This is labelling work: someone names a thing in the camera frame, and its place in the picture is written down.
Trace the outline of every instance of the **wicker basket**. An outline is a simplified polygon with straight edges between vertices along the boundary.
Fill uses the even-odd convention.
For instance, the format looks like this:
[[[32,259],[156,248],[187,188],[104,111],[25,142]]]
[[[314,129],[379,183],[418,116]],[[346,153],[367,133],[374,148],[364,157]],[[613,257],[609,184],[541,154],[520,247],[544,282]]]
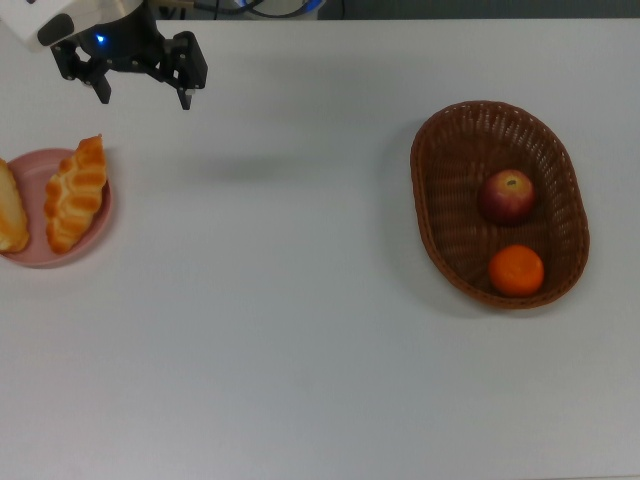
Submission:
[[[531,178],[536,206],[518,227],[484,220],[478,188],[500,170]],[[465,102],[436,113],[411,149],[411,174],[422,240],[431,260],[457,288],[482,303],[522,309],[558,299],[580,278],[589,254],[589,229],[569,154],[540,120],[499,102]],[[545,279],[528,298],[495,290],[487,265],[511,244],[542,258]]]

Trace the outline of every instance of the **orange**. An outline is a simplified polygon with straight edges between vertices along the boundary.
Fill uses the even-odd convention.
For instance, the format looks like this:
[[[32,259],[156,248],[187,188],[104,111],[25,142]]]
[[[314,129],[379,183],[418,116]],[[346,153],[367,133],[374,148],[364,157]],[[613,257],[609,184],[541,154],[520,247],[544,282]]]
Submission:
[[[528,297],[540,289],[544,265],[529,247],[511,245],[493,256],[489,262],[489,278],[507,297]]]

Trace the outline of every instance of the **apple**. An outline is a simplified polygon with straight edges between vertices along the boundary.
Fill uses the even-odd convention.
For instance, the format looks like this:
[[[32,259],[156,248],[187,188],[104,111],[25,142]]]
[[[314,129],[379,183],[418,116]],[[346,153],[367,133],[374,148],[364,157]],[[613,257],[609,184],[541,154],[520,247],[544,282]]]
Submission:
[[[478,209],[490,222],[514,226],[527,219],[536,201],[533,183],[519,170],[502,170],[478,190]]]

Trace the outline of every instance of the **white table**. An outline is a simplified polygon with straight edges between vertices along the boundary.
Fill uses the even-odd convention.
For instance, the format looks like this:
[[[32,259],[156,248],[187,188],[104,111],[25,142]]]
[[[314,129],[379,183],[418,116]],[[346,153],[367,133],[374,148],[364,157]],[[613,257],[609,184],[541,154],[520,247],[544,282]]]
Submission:
[[[207,58],[190,112],[0,25],[0,155],[102,133],[117,202],[77,263],[0,265],[2,479],[640,473],[640,21],[160,28]],[[479,306],[419,239],[413,136],[472,99],[572,156],[591,254],[548,307]]]

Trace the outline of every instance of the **croissant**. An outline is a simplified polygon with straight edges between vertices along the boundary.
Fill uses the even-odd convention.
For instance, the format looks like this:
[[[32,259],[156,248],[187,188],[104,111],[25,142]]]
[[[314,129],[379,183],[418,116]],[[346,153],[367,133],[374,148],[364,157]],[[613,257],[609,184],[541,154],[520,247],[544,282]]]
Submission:
[[[19,252],[27,246],[27,214],[7,163],[0,160],[0,251]]]
[[[75,153],[60,162],[47,183],[44,206],[47,241],[54,253],[68,252],[89,229],[102,205],[106,181],[101,135],[82,140]]]

